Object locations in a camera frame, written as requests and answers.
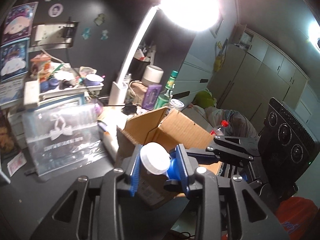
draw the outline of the white bow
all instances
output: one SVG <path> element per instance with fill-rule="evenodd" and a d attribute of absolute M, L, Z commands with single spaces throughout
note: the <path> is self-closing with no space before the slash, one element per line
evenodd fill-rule
<path fill-rule="evenodd" d="M 61 128 L 58 127 L 59 120 L 63 122 Z M 60 115 L 57 119 L 56 122 L 54 123 L 54 130 L 50 131 L 50 137 L 51 140 L 57 139 L 60 135 L 72 135 L 72 127 L 67 126 L 66 127 L 66 121 L 64 118 Z"/>

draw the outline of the wall socket panel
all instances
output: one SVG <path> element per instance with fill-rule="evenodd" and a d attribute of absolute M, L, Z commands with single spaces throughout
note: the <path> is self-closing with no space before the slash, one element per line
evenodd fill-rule
<path fill-rule="evenodd" d="M 73 23 L 41 24 L 35 26 L 35 42 L 39 45 L 71 43 L 72 38 L 63 38 L 64 27 L 75 27 Z"/>

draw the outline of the red bag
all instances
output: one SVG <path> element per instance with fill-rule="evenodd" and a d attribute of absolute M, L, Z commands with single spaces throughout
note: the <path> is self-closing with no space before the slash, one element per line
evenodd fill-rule
<path fill-rule="evenodd" d="M 299 240 L 318 212 L 312 200 L 291 197 L 280 203 L 276 217 L 290 236 L 290 240 Z"/>

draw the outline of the paper slip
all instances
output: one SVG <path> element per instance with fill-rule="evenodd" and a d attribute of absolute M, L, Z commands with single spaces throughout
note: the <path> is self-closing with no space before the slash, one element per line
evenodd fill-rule
<path fill-rule="evenodd" d="M 27 160 L 25 159 L 23 153 L 20 152 L 19 154 L 17 154 L 17 156 L 9 161 L 7 165 L 10 177 L 12 177 L 12 175 L 26 163 Z"/>

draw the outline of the black desk surface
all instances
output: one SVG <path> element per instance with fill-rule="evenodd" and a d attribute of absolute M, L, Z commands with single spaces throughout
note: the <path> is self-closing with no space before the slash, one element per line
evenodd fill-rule
<path fill-rule="evenodd" d="M 26 170 L 33 167 L 27 150 L 24 155 L 27 163 L 11 177 L 11 184 L 0 185 L 0 209 L 21 240 L 30 238 L 42 218 L 76 178 L 81 175 L 86 175 L 89 179 L 100 177 L 113 168 L 105 157 L 47 182 L 40 182 L 36 174 L 28 177 L 24 175 Z M 2 163 L 2 169 L 7 175 L 6 167 L 11 159 Z M 187 203 L 186 198 L 178 197 L 151 211 L 138 197 L 121 199 L 125 239 L 161 240 Z"/>

